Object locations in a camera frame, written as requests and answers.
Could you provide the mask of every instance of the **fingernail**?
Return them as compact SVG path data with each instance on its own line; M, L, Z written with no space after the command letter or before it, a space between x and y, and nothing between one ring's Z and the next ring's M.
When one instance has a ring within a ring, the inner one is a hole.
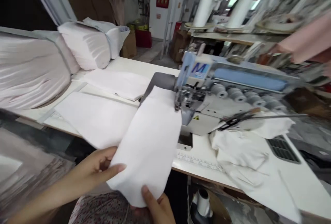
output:
M146 185L144 185L144 186L142 187L142 192L143 192L144 194L148 192L148 187L147 187Z
M127 165L125 165L125 164L121 164L121 165L119 165L118 166L118 173L120 173L120 172L122 172L123 170L125 170L125 168L127 167Z

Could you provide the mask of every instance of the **metal rod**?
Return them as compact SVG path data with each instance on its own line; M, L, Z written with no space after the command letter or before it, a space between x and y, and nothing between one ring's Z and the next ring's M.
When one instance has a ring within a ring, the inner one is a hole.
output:
M170 23L170 34L169 34L169 39L168 39L168 42L167 42L167 48L165 50L165 54L168 54L168 50L169 50L169 45L170 45L170 41L171 41L171 32L172 32L172 25L175 21L175 17L176 17L176 10L177 10L177 5L178 5L178 2L179 0L176 0L176 4L174 4L174 10L173 10L173 13L172 13L172 20L171 20L171 23Z
M308 117L307 114L292 114L292 115L275 115L275 116L261 116L261 117L252 117L247 120L254 119L276 119L276 118L294 118L294 117Z

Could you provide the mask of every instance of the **floor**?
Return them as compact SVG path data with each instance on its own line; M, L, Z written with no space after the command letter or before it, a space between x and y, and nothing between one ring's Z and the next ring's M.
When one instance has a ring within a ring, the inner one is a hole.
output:
M164 54L163 59L160 60L161 50L162 41L152 40L151 48L137 47L137 55L132 59L168 68L178 69L178 64L175 63L169 55Z

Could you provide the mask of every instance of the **folded white fabric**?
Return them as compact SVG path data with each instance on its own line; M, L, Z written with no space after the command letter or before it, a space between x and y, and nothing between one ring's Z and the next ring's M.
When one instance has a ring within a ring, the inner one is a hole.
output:
M105 21L92 20L86 18L83 20L84 23L97 27L102 30L108 37L110 42L111 59L116 59L120 55L120 51L123 47L124 40L129 35L130 31L120 31L121 26L115 26L113 23Z
M0 33L0 108L38 107L69 83L70 73L51 41Z
M56 43L57 47L61 50L64 59L66 60L66 63L69 67L71 74L75 74L79 71L80 67L75 57L73 56L72 52L67 47L61 33L59 33L58 31L41 31L41 30L35 30L33 32L45 38L48 38Z
M142 97L150 82L149 78L134 73L101 69L91 71L82 80L131 101Z
M55 110L96 149L118 146L137 109L98 96L73 92Z
M175 111L175 93L154 86L139 107L110 166L126 164L124 171L107 181L132 206L146 207L141 188L147 185L158 199L167 183L182 125Z
M108 65L111 52L105 34L74 22L60 25L58 31L82 69L103 69Z
M259 112L255 117L284 115L283 112ZM276 136L287 134L290 127L295 124L290 118L275 118L264 119L262 126L253 130L252 132L259 135L262 138L272 139Z
M217 161L232 181L249 197L286 218L301 223L280 172L270 163L268 152L261 149L264 139L248 139L247 132L214 131L209 135Z

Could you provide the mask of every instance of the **pink fabric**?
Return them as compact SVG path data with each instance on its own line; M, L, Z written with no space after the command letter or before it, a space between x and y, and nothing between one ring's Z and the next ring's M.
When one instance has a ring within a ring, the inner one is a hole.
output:
M292 53L292 62L308 59L326 62L331 60L331 11L302 27L277 44L280 52Z

